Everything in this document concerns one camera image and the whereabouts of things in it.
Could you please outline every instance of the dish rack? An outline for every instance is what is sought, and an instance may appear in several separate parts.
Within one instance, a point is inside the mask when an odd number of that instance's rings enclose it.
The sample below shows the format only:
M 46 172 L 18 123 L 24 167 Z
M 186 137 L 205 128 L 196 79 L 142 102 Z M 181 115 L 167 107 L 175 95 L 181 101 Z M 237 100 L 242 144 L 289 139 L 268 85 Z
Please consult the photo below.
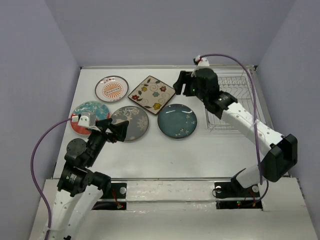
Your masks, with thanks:
M 242 73 L 220 73 L 218 75 L 218 83 L 220 85 L 221 91 L 230 93 L 235 98 L 238 99 L 238 102 L 243 105 L 243 107 L 253 115 L 254 113 L 254 104 L 253 104 L 253 95 L 252 87 L 250 80 L 245 72 Z M 257 101 L 257 118 L 266 124 L 265 118 L 263 116 L 261 106 L 258 100 Z M 213 131 L 229 131 L 236 129 L 230 124 L 226 123 L 223 120 L 220 120 L 212 113 L 208 112 L 205 109 L 207 129 L 211 132 Z

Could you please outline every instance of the dark teal plate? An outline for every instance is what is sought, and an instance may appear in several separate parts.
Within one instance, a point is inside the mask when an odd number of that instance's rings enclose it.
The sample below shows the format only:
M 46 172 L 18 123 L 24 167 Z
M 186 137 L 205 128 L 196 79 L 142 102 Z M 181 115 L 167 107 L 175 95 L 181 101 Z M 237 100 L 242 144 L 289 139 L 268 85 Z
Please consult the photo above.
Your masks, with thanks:
M 197 117 L 189 107 L 171 104 L 159 113 L 158 126 L 168 137 L 182 139 L 194 132 L 197 127 Z

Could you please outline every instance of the sunburst pattern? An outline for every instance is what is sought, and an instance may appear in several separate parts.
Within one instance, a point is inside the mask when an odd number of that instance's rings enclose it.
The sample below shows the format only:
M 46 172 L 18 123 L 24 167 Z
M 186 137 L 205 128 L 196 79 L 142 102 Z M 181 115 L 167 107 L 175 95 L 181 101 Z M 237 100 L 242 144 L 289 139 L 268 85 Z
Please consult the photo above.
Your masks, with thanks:
M 118 98 L 124 91 L 122 85 L 118 82 L 110 82 L 102 89 L 102 94 L 108 99 Z

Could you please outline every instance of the red flower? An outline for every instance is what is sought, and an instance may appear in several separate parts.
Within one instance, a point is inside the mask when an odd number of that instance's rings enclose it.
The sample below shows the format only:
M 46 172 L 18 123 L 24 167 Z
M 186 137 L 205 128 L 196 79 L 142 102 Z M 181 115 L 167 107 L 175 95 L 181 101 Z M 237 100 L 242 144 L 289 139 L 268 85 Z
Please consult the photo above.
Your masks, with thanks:
M 166 86 L 160 87 L 160 91 L 161 91 L 161 92 L 165 92 L 166 90 L 167 90 Z
M 140 96 L 138 96 L 138 95 L 133 95 L 133 96 L 132 96 L 132 99 L 133 99 L 133 100 L 138 100 L 139 97 L 140 97 Z

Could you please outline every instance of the plate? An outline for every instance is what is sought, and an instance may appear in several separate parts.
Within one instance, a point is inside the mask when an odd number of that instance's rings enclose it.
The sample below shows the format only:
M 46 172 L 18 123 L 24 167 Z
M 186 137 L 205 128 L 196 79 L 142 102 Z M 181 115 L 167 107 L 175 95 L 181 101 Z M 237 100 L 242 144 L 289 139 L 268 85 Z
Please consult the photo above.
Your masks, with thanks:
M 128 98 L 157 115 L 175 93 L 176 91 L 163 81 L 148 76 L 129 94 Z
M 171 104 L 159 113 L 158 126 L 168 137 L 182 139 L 195 131 L 197 116 L 185 105 Z
M 110 111 L 106 105 L 98 101 L 87 101 L 77 106 L 71 114 L 71 117 L 78 116 L 84 112 L 94 112 L 97 120 L 110 118 Z M 70 122 L 72 129 L 83 136 L 89 136 L 91 131 L 83 126 L 78 126 L 77 122 Z
M 125 142 L 130 142 L 142 137 L 149 127 L 147 113 L 137 106 L 121 107 L 112 114 L 111 118 L 113 124 L 129 121 Z
M 128 82 L 120 76 L 107 76 L 95 86 L 95 95 L 104 102 L 115 102 L 122 99 L 128 92 Z

